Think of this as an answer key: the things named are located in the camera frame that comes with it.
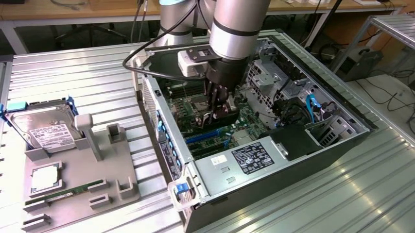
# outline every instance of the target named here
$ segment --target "power supply label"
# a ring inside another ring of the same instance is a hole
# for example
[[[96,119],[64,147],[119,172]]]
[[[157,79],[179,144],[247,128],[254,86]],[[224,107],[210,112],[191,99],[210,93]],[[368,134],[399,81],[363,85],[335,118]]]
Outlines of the power supply label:
[[[73,137],[65,124],[29,130],[33,138],[44,149],[57,148],[73,144]]]
[[[167,142],[160,142],[159,145],[160,145],[160,149],[161,149],[161,152],[163,152],[163,157],[164,157],[164,160],[165,160],[165,163],[167,163],[167,167],[168,167],[168,170],[169,170],[171,178],[174,180],[176,180],[176,179],[180,178],[180,172],[178,171],[176,161],[172,158],[172,154],[169,152],[168,143]]]
[[[247,175],[274,164],[274,160],[260,142],[234,150],[232,155]]]

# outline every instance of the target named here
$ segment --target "metal table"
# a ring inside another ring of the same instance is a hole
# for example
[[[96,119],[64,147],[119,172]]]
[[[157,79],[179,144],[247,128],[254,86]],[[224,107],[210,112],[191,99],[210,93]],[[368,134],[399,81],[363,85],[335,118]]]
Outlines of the metal table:
[[[370,16],[340,58],[331,65],[331,70],[338,72],[350,52],[356,47],[362,36],[367,33],[370,26],[390,34],[406,46],[415,50],[415,17],[411,15]]]
[[[415,230],[415,141],[367,105],[343,81],[283,33],[276,38],[358,107],[379,129],[335,164],[199,232],[411,232]],[[133,102],[131,73],[121,66],[137,45],[16,56],[4,67],[1,101],[49,100],[71,94],[95,127],[127,127],[141,198],[128,206],[85,219],[59,232],[183,232],[172,209],[160,165]],[[0,232],[19,229],[23,142],[1,130]]]

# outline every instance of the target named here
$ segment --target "hard drive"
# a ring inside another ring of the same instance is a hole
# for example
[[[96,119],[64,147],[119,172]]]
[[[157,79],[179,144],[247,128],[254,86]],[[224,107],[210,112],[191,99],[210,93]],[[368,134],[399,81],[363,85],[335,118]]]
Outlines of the hard drive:
[[[75,147],[75,140],[83,138],[75,128],[76,108],[72,98],[27,104],[9,103],[3,113],[28,144],[28,149],[43,148],[55,153]]]

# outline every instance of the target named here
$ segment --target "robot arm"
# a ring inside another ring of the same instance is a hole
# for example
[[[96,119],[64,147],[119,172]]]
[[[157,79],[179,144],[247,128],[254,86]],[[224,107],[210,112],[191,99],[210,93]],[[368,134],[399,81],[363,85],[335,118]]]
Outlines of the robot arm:
[[[196,0],[161,0],[161,31],[171,27]],[[200,7],[182,25],[164,36],[157,46],[190,43],[191,28],[211,25],[210,46],[194,47],[180,53],[179,61],[188,57],[187,64],[203,64],[206,70],[204,94],[208,99],[211,115],[208,124],[224,117],[238,118],[239,109],[231,94],[242,81],[248,56],[256,42],[259,30],[271,0],[198,0]]]

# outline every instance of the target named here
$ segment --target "metal rack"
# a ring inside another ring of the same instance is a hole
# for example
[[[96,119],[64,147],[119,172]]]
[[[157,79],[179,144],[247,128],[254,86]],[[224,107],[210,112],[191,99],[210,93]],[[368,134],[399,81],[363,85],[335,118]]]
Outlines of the metal rack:
[[[331,64],[330,69],[336,72],[350,54],[356,47],[368,27],[375,26],[379,30],[390,34],[406,46],[415,50],[415,17],[411,15],[398,16],[370,16],[340,58]]]

